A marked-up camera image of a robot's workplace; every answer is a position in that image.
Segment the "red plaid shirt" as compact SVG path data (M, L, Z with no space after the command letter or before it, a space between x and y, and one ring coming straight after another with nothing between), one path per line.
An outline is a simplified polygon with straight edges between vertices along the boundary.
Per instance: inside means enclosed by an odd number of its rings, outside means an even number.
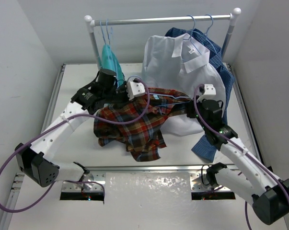
M171 89L149 88L149 92L189 97ZM166 147L161 127L168 118L185 115L186 103L154 106L153 103L161 101L155 100L150 93L135 98L124 106L110 104L97 112L98 117L116 122L110 124L100 120L94 121L93 133L100 146L118 141L125 144L126 151L130 152L135 161L155 161L160 158L158 150Z

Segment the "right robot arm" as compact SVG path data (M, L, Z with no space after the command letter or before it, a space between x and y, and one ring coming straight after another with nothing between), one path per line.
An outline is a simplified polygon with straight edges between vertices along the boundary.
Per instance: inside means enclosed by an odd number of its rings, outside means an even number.
M242 175L216 163L207 169L206 178L211 186L231 189L264 224L271 225L289 213L289 179L276 176L244 146L238 134L223 122L222 105L221 101L192 100L187 104L187 117L197 119L209 144L227 156Z

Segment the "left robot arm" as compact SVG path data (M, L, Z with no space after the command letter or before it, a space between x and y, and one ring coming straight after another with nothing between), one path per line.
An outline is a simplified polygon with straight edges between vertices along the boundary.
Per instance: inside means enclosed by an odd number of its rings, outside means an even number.
M46 128L45 135L28 145L17 145L15 151L20 170L41 187L47 187L55 181L78 182L88 170L77 162L54 161L56 152L104 104L127 101L124 81L118 80L114 71L100 69L92 82L72 96L63 112Z

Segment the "blue checked shirt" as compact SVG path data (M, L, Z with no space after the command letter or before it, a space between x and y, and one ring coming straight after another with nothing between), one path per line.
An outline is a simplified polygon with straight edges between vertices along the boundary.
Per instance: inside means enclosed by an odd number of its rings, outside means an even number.
M233 75L227 70L222 62L222 51L221 47L210 40L198 29L193 30L192 37L198 42L202 43L210 51L209 63L216 69L220 75L222 82L225 86L224 109L227 110L231 95L231 90L234 84ZM215 158L217 149L210 145L206 136L202 136L196 145L191 149L198 157L205 159L207 162L212 163Z

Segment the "white clothes rack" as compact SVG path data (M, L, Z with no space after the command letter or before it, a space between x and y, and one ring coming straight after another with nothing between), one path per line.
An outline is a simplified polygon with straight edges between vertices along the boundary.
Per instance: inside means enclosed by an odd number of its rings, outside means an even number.
M221 56L224 57L230 42L233 30L237 23L238 17L241 15L241 8L234 8L230 14L225 15L202 15L202 16L183 16L183 17L162 17L162 18L146 18L146 19L122 19L122 20L94 20L91 16L84 16L84 21L89 32L91 40L94 58L98 69L102 67L101 58L98 51L98 46L94 34L94 28L97 26L106 25L130 25L130 24L149 24L149 23L176 23L176 22L188 22L195 19L196 22L201 21L220 21L229 20L229 27L222 45Z

